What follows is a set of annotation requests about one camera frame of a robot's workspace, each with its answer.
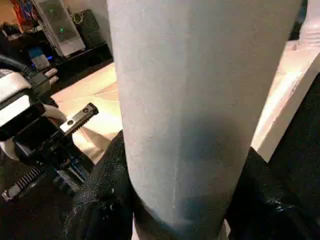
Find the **white cylinder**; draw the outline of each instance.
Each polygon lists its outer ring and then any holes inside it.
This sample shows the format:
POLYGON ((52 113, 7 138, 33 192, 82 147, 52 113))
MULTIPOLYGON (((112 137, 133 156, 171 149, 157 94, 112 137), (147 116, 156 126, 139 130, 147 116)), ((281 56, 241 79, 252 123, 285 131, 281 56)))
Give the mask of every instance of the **white cylinder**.
POLYGON ((299 45, 320 48, 320 0, 308 0, 306 18, 300 30, 299 45))
POLYGON ((108 0, 141 239, 215 239, 299 0, 108 0))

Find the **gear teeth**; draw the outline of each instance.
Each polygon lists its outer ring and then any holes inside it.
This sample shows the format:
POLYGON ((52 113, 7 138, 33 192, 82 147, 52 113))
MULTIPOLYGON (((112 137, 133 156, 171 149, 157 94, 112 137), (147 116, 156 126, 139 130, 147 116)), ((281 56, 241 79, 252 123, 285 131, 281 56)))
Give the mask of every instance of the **gear teeth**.
POLYGON ((42 173, 44 172, 44 169, 33 167, 30 172, 26 173, 21 177, 15 184, 21 189, 24 190, 28 187, 29 184, 31 184, 33 181, 35 181, 42 173))
POLYGON ((92 118, 93 116, 89 117, 87 120, 85 120, 83 122, 82 125, 78 126, 77 128, 75 128, 72 132, 70 132, 70 135, 74 134, 76 131, 78 131, 81 127, 83 127, 87 122, 89 122, 89 120, 92 118))

